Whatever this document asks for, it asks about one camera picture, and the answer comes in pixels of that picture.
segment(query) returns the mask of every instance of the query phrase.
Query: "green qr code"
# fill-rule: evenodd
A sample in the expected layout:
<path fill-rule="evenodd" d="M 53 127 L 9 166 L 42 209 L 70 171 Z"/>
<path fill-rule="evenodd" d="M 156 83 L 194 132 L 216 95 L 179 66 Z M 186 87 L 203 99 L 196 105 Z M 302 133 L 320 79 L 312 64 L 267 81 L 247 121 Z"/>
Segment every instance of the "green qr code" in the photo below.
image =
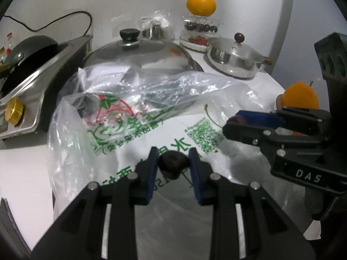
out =
<path fill-rule="evenodd" d="M 207 118 L 202 118 L 198 123 L 186 130 L 190 137 L 204 153 L 213 151 L 219 143 L 224 140 L 224 136 L 211 127 L 211 122 Z"/>

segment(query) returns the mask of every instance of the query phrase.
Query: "gold knob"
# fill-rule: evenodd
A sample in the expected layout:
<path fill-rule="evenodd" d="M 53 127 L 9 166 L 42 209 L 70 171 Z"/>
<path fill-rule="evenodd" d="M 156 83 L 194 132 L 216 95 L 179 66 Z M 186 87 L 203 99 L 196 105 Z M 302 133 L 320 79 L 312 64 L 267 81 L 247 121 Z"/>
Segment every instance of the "gold knob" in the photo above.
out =
<path fill-rule="evenodd" d="M 5 109 L 5 120 L 16 126 L 23 116 L 24 105 L 17 98 L 12 98 Z"/>

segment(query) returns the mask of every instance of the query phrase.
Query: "power cord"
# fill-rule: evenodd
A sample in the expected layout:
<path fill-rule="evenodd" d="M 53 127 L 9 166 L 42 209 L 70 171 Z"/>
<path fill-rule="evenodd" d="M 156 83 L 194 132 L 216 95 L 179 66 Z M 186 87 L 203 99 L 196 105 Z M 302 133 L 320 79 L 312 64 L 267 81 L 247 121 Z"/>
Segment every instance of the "power cord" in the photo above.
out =
<path fill-rule="evenodd" d="M 79 13 L 88 15 L 88 16 L 89 16 L 89 19 L 90 19 L 89 26 L 88 26 L 86 32 L 82 35 L 82 36 L 86 36 L 86 34 L 88 33 L 89 29 L 91 28 L 92 22 L 93 22 L 93 17 L 92 17 L 92 15 L 91 15 L 89 12 L 86 12 L 86 11 L 76 11 L 76 12 L 72 12 L 72 13 L 69 13 L 69 14 L 67 14 L 67 15 L 61 16 L 60 18 L 57 18 L 57 19 L 53 20 L 52 22 L 48 23 L 48 24 L 45 25 L 44 27 L 41 27 L 41 28 L 36 29 L 36 30 L 35 30 L 35 29 L 31 29 L 31 28 L 28 27 L 25 23 L 23 23 L 23 22 L 21 22 L 21 21 L 15 19 L 15 18 L 13 18 L 13 17 L 11 17 L 10 15 L 4 15 L 4 17 L 9 18 L 9 19 L 11 19 L 11 20 L 13 20 L 13 21 L 15 21 L 15 22 L 18 22 L 19 24 L 23 25 L 26 29 L 28 29 L 28 30 L 31 31 L 31 32 L 38 32 L 38 31 L 41 31 L 42 29 L 45 29 L 46 27 L 50 26 L 52 23 L 55 23 L 55 22 L 58 21 L 58 20 L 64 19 L 64 18 L 66 18 L 67 16 L 70 16 L 70 15 L 79 14 Z"/>

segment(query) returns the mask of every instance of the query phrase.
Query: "orange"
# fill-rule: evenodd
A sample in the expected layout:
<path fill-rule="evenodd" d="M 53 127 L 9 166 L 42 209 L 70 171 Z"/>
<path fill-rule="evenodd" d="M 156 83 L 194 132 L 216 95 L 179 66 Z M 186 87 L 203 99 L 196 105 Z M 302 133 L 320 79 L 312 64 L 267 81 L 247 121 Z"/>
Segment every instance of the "orange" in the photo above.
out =
<path fill-rule="evenodd" d="M 299 81 L 284 91 L 282 106 L 318 109 L 319 102 L 314 89 Z"/>
<path fill-rule="evenodd" d="M 215 0 L 187 0 L 187 9 L 193 15 L 210 16 L 216 7 Z"/>

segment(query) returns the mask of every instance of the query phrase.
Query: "white countertop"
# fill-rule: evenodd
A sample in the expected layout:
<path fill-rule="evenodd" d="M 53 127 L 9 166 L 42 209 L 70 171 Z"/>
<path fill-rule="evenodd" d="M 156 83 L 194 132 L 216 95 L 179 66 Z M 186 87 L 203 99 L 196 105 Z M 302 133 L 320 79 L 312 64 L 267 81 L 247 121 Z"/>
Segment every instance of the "white countertop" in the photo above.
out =
<path fill-rule="evenodd" d="M 218 74 L 204 60 L 204 54 L 190 51 L 205 72 Z M 242 81 L 273 106 L 284 89 L 267 73 L 260 71 Z M 45 138 L 19 136 L 0 142 L 0 197 L 7 198 L 13 217 L 32 249 L 53 222 L 52 190 L 47 164 Z"/>

